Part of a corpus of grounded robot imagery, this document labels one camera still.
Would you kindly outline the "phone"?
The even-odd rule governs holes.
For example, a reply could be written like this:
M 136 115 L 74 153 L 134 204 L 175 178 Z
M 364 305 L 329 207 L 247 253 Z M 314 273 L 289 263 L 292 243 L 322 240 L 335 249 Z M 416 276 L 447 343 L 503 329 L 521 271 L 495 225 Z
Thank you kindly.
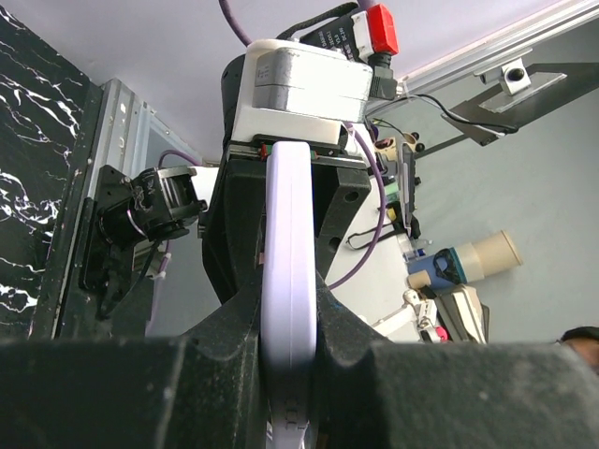
M 312 159 L 267 159 L 260 351 L 272 444 L 301 447 L 316 351 Z

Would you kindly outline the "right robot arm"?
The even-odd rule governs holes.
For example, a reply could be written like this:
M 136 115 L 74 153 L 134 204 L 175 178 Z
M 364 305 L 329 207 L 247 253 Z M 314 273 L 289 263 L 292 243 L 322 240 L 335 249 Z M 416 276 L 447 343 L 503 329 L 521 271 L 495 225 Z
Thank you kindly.
M 112 321 L 133 301 L 162 243 L 203 231 L 203 262 L 221 300 L 246 279 L 264 222 L 266 157 L 283 130 L 273 120 L 256 122 L 241 135 L 234 119 L 245 59 L 239 56 L 221 79 L 224 149 L 221 165 L 151 167 L 128 179 L 115 167 L 98 173 L 83 255 L 80 287 L 95 298 L 94 318 Z M 339 243 L 371 191 L 371 170 L 349 151 L 339 128 L 330 139 L 309 140 L 313 160 L 315 262 L 329 273 Z

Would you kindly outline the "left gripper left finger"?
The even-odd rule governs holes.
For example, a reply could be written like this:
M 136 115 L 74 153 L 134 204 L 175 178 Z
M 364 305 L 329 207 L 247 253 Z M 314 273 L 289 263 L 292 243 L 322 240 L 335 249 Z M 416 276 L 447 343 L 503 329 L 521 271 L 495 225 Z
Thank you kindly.
M 5 340 L 5 448 L 262 448 L 262 274 L 186 335 Z

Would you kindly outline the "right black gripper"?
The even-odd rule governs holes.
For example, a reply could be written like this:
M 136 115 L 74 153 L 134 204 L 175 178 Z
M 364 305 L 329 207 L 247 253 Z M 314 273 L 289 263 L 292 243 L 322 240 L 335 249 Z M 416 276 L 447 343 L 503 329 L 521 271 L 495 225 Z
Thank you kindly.
M 307 163 L 322 152 L 332 156 L 335 145 L 256 136 L 251 142 L 231 139 L 232 124 L 241 84 L 244 55 L 231 62 L 222 77 L 225 148 L 239 146 L 255 151 L 258 158 Z M 327 276 L 349 225 L 371 191 L 366 168 L 313 166 L 315 263 Z M 257 266 L 258 243 L 265 206 L 266 164 L 258 160 L 230 159 L 219 167 L 208 218 L 202 236 L 202 262 L 222 304 L 233 298 Z

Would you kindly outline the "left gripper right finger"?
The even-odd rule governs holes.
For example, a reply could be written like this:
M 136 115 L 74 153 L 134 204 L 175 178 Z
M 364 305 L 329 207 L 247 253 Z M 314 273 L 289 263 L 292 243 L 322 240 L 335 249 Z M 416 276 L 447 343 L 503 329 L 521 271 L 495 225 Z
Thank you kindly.
M 556 344 L 394 343 L 323 281 L 315 399 L 331 448 L 594 448 L 598 378 Z

